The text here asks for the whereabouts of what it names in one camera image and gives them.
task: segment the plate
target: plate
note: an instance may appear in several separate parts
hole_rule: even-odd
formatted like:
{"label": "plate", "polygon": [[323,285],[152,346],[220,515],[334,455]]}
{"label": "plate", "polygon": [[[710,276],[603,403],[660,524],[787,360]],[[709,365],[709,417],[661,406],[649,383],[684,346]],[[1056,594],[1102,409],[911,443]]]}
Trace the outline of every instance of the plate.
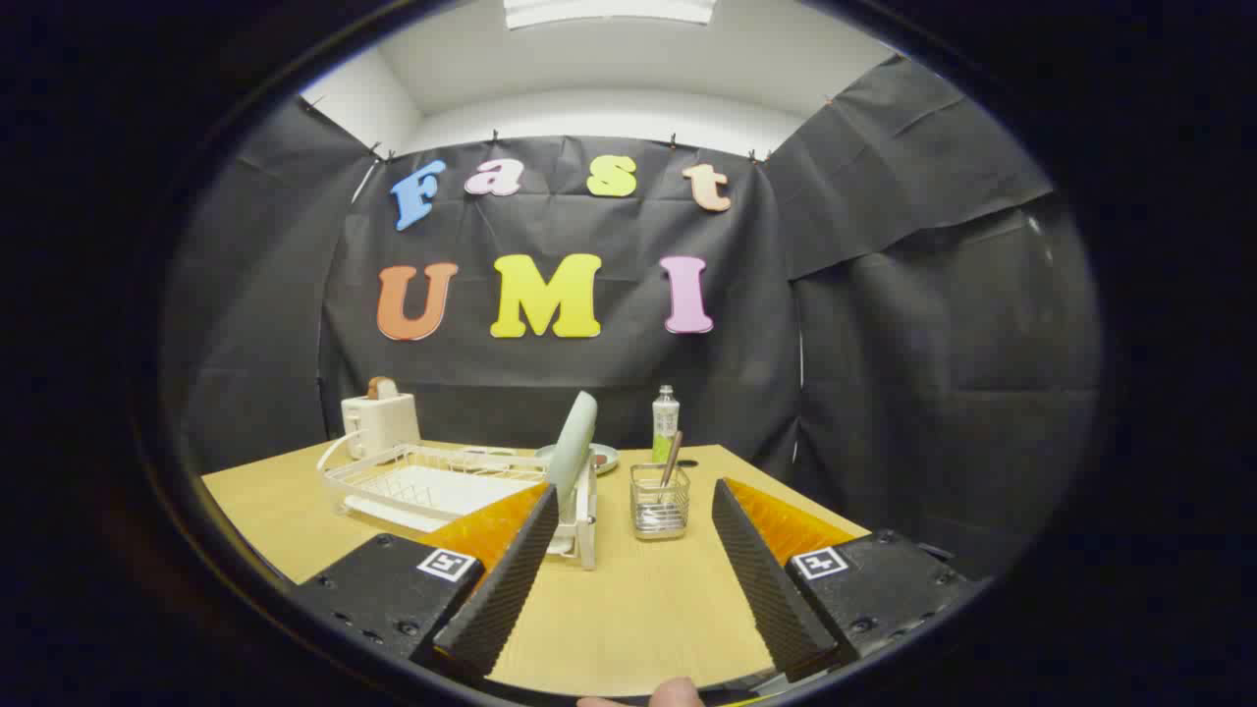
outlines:
{"label": "plate", "polygon": [[[598,463],[597,458],[595,458],[593,460],[595,464],[593,472],[600,477],[620,465],[620,453],[612,449],[611,447],[607,447],[606,444],[591,444],[590,449],[592,449],[596,455],[605,457],[605,460],[601,464]],[[546,447],[538,449],[534,453],[534,455],[544,459],[553,453],[554,453],[554,445],[547,444]]]}

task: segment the ceiling light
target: ceiling light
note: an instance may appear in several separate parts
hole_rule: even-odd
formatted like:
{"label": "ceiling light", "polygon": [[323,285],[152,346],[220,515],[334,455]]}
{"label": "ceiling light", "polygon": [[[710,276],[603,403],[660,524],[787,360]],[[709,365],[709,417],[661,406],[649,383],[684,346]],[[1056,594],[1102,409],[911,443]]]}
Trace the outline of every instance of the ceiling light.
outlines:
{"label": "ceiling light", "polygon": [[649,18],[705,25],[716,0],[503,0],[507,29],[600,18]]}

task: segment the blue letter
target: blue letter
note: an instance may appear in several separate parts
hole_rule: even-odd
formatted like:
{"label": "blue letter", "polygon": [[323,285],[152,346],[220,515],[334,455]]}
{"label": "blue letter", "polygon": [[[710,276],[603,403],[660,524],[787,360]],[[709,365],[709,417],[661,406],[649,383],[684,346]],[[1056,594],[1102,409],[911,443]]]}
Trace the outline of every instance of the blue letter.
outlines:
{"label": "blue letter", "polygon": [[422,170],[393,185],[391,194],[397,195],[397,230],[422,219],[432,210],[432,205],[424,201],[424,198],[436,196],[436,177],[445,171],[445,162],[434,160]]}

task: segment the white toaster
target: white toaster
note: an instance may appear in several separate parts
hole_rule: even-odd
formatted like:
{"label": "white toaster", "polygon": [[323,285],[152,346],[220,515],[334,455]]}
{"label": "white toaster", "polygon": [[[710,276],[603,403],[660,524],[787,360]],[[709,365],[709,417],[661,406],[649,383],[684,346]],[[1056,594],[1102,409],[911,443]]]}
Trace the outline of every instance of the white toaster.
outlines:
{"label": "white toaster", "polygon": [[397,444],[420,442],[415,396],[397,392],[391,380],[376,380],[372,381],[375,396],[368,394],[341,401],[344,434],[358,433],[346,443],[354,459],[378,454]]}

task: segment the foam letter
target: foam letter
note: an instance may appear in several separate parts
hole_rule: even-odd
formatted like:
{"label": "foam letter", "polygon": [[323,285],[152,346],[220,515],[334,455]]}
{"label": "foam letter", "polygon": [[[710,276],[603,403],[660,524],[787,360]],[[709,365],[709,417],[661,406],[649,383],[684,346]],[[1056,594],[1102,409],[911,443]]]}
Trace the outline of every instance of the foam letter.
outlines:
{"label": "foam letter", "polygon": [[706,267],[699,258],[671,257],[659,262],[667,270],[672,289],[672,316],[664,328],[672,333],[706,333],[715,326],[703,312],[703,289],[699,273]]}
{"label": "foam letter", "polygon": [[468,194],[489,194],[510,196],[519,191],[519,176],[524,174],[524,164],[519,160],[489,160],[476,167],[480,174],[463,185]]}
{"label": "foam letter", "polygon": [[593,318],[593,273],[602,267],[602,258],[573,253],[563,258],[548,283],[537,272],[530,255],[503,255],[493,267],[502,273],[498,321],[489,327],[494,337],[524,336],[520,307],[537,336],[546,333],[556,308],[559,312],[554,336],[588,338],[602,331],[602,325]]}
{"label": "foam letter", "polygon": [[601,155],[590,162],[590,179],[585,184],[596,196],[628,196],[637,189],[637,164],[631,157]]}
{"label": "foam letter", "polygon": [[681,175],[690,180],[690,189],[699,206],[708,211],[725,211],[733,206],[733,201],[727,196],[720,196],[715,189],[718,184],[729,184],[729,177],[716,172],[711,165],[694,165],[683,171]]}
{"label": "foam letter", "polygon": [[380,333],[392,340],[419,341],[436,331],[445,317],[445,299],[450,289],[450,278],[459,272],[454,263],[432,263],[424,268],[427,276],[427,304],[424,316],[407,320],[402,313],[406,303],[406,288],[419,270],[407,265],[380,270],[380,307],[376,309],[376,325]]}
{"label": "foam letter", "polygon": [[405,229],[432,210],[432,205],[424,201],[424,198],[436,196],[436,177],[432,175],[444,171],[445,162],[434,160],[422,170],[393,185],[391,194],[397,195],[397,230]]}

